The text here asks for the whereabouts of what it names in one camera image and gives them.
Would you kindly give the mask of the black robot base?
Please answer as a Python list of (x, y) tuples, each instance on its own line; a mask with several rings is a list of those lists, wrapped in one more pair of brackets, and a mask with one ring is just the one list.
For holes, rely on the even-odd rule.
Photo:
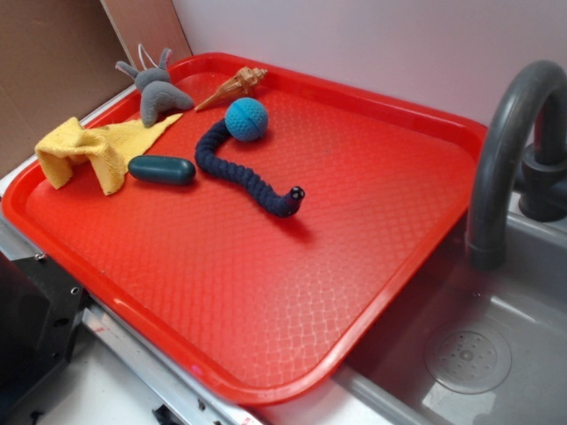
[(53, 259), (1, 256), (1, 421), (70, 362), (86, 297)]

